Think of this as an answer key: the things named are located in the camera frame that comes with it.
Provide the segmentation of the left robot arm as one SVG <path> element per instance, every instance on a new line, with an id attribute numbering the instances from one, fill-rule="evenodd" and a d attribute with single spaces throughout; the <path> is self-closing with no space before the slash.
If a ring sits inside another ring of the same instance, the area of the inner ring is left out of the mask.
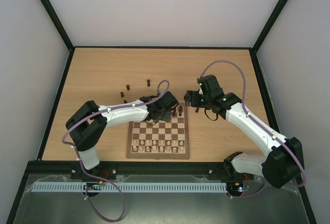
<path id="1" fill-rule="evenodd" d="M 105 129 L 129 122 L 167 121 L 177 106 L 178 100 L 169 91 L 119 105 L 105 106 L 87 101 L 66 122 L 67 132 L 62 142 L 75 149 L 82 171 L 92 177 L 90 172 L 100 164 L 96 144 Z"/>

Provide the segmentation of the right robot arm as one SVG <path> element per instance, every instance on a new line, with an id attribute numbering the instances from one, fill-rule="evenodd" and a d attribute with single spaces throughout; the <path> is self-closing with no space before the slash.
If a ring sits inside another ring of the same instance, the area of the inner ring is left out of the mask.
<path id="1" fill-rule="evenodd" d="M 262 151 L 262 156 L 240 153 L 225 165 L 225 173 L 234 179 L 242 173 L 262 176 L 275 188 L 281 188 L 298 175 L 300 187 L 306 183 L 302 144 L 280 134 L 250 112 L 234 93 L 219 95 L 188 90 L 184 96 L 186 106 L 204 108 L 221 116 L 242 130 Z"/>

